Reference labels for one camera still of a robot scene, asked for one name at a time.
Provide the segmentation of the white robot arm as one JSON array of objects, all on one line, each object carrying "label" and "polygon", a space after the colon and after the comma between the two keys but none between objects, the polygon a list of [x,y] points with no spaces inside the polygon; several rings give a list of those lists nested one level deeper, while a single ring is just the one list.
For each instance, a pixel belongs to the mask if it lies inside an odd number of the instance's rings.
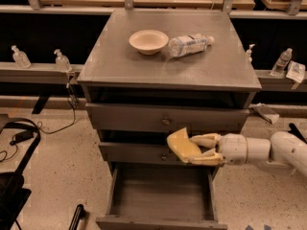
[{"label": "white robot arm", "polygon": [[200,155],[188,157],[195,165],[251,164],[265,173],[292,175],[299,171],[307,176],[307,144],[286,131],[277,131],[270,139],[229,133],[197,135],[190,141],[207,148]]}]

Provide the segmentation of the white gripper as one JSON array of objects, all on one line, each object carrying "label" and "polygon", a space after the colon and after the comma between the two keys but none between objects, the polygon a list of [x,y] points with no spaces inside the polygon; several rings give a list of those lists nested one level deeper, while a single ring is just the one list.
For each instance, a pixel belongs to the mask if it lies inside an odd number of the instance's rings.
[{"label": "white gripper", "polygon": [[[247,139],[241,134],[229,133],[221,138],[218,133],[207,133],[192,136],[190,141],[198,146],[210,149],[200,155],[190,156],[188,162],[191,164],[218,166],[225,162],[229,165],[243,165],[247,161]],[[218,142],[219,152],[216,152],[214,148]]]}]

